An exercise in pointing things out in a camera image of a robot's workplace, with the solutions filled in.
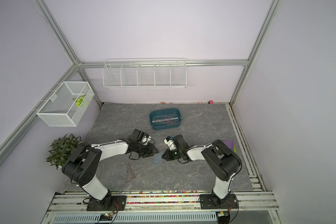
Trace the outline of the blue protractor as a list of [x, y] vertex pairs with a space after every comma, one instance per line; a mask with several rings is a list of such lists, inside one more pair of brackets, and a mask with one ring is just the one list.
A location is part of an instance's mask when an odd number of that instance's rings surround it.
[[155, 155], [152, 161], [153, 165], [158, 165], [162, 162], [161, 155]]

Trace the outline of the clear straight ruler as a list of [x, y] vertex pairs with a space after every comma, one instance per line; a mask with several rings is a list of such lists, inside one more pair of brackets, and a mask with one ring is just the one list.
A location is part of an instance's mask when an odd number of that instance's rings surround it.
[[179, 123], [179, 119], [155, 119], [152, 120], [152, 123], [163, 123], [165, 125], [176, 124]]

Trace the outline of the teal plastic storage box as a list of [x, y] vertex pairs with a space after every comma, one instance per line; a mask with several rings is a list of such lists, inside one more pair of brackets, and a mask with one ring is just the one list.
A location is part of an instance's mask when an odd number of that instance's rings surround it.
[[152, 111], [149, 115], [149, 121], [152, 129], [159, 131], [179, 127], [182, 117], [177, 108], [167, 108]]

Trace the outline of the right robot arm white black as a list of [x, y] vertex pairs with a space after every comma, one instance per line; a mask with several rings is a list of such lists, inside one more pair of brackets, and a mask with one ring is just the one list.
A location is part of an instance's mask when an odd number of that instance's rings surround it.
[[234, 141], [215, 140], [201, 146], [189, 146], [178, 136], [177, 139], [167, 137], [164, 143], [168, 146], [162, 156], [167, 161], [177, 160], [181, 164], [192, 161], [206, 161], [216, 176], [212, 195], [219, 199], [226, 199], [231, 193], [231, 182], [242, 168], [242, 161], [238, 156]]

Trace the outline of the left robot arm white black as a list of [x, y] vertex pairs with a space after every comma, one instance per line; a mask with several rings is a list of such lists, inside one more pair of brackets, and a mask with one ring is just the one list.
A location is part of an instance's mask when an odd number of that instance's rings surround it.
[[62, 165], [61, 171], [74, 181], [86, 193], [97, 201], [103, 201], [109, 195], [109, 190], [97, 178], [96, 171], [99, 162], [116, 156], [135, 152], [139, 158], [153, 156], [159, 151], [153, 143], [130, 142], [117, 140], [104, 144], [80, 143], [69, 159]]

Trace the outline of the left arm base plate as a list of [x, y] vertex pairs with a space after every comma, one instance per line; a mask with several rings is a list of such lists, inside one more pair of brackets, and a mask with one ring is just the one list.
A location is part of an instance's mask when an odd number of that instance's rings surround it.
[[99, 201], [93, 197], [89, 197], [89, 201], [83, 203], [87, 205], [87, 211], [123, 211], [127, 202], [126, 196], [113, 195], [107, 196]]

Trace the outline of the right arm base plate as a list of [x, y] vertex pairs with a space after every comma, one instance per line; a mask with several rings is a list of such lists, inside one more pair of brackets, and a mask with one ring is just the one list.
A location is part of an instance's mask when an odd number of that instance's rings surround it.
[[215, 194], [202, 194], [199, 196], [198, 202], [202, 210], [213, 210], [213, 209], [237, 209], [239, 207], [239, 202], [235, 194], [230, 193], [225, 198], [220, 199]]

